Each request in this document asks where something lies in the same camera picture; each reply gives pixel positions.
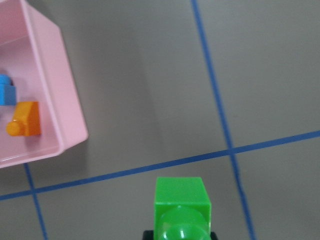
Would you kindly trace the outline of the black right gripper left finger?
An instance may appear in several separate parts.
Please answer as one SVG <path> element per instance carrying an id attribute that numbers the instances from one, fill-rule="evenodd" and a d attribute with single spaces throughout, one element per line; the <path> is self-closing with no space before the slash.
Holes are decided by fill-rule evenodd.
<path id="1" fill-rule="evenodd" d="M 154 240 L 154 231 L 145 230 L 142 234 L 142 240 Z"/>

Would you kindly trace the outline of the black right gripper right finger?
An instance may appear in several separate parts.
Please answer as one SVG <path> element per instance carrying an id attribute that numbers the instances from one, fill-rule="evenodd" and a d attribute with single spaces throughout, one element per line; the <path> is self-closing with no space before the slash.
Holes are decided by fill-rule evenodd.
<path id="1" fill-rule="evenodd" d="M 216 233 L 213 231 L 210 233 L 210 238 L 211 238 L 211 240 L 218 240 Z"/>

